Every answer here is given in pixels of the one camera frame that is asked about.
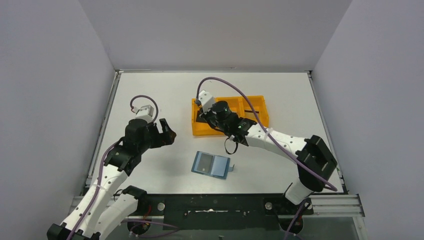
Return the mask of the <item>blue leather card holder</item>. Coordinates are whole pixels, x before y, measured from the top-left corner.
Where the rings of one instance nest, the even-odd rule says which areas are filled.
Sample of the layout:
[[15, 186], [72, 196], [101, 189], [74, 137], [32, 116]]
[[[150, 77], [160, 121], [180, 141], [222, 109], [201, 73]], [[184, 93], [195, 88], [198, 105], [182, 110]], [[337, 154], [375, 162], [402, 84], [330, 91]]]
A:
[[226, 180], [228, 173], [234, 171], [234, 167], [235, 165], [231, 164], [231, 159], [229, 157], [197, 151], [191, 167], [191, 172]]

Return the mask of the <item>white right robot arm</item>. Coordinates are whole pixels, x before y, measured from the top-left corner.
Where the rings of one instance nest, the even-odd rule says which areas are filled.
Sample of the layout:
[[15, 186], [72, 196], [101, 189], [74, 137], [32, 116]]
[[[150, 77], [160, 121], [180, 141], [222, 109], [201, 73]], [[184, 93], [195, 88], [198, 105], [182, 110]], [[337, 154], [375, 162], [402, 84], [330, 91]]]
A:
[[295, 137], [264, 127], [255, 120], [238, 116], [223, 100], [206, 102], [197, 99], [195, 104], [200, 107], [199, 116], [237, 146], [264, 149], [296, 164], [298, 177], [284, 194], [291, 203], [299, 205], [311, 194], [322, 192], [328, 186], [338, 163], [321, 137]]

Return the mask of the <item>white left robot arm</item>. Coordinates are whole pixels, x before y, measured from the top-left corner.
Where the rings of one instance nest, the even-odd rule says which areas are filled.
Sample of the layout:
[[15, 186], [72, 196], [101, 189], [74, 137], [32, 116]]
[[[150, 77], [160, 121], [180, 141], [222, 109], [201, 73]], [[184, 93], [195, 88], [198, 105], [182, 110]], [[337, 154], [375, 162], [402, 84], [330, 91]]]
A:
[[125, 217], [142, 209], [147, 191], [128, 186], [115, 203], [108, 202], [121, 184], [141, 162], [149, 149], [172, 145], [177, 134], [165, 118], [155, 122], [135, 118], [128, 122], [124, 136], [113, 143], [103, 154], [98, 177], [75, 209], [61, 224], [52, 224], [46, 235], [49, 240], [99, 240], [106, 238]]

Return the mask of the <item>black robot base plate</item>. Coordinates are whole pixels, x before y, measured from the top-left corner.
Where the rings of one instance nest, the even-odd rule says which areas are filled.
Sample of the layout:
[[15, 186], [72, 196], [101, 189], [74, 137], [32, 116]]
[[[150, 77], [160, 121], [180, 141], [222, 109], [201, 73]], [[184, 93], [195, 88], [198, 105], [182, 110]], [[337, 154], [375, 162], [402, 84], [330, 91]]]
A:
[[147, 194], [130, 216], [158, 217], [180, 230], [278, 230], [299, 205], [281, 193]]

